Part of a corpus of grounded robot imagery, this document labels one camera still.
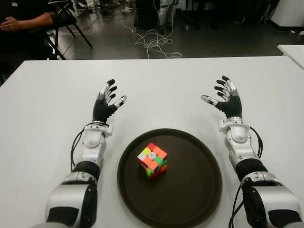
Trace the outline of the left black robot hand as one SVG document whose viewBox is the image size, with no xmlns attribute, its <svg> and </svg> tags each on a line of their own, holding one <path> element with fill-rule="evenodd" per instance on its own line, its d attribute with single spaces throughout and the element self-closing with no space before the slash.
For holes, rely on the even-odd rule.
<svg viewBox="0 0 304 228">
<path fill-rule="evenodd" d="M 117 90 L 117 86 L 114 84 L 114 79 L 107 81 L 98 93 L 93 107 L 93 121 L 106 123 L 107 119 L 126 103 L 126 95 L 112 102 L 116 97 L 114 92 Z"/>
</svg>

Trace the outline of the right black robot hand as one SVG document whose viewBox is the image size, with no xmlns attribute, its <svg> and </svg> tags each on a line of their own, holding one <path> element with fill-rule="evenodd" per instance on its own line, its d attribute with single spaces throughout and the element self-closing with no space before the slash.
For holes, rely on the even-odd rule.
<svg viewBox="0 0 304 228">
<path fill-rule="evenodd" d="M 208 95 L 202 95 L 201 99 L 223 112 L 227 119 L 232 117 L 242 118 L 242 103 L 233 81 L 227 76 L 222 76 L 221 80 L 216 82 L 217 85 L 214 86 L 214 89 L 217 91 L 217 95 L 222 98 L 222 101 Z"/>
</svg>

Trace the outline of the bare person hand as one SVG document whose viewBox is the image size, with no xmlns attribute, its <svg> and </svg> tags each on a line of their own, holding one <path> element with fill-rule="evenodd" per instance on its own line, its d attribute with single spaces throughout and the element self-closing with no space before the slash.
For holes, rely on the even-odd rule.
<svg viewBox="0 0 304 228">
<path fill-rule="evenodd" d="M 20 30 L 20 23 L 14 17 L 7 17 L 5 21 L 1 23 L 0 29 L 6 32 L 14 32 Z"/>
</svg>

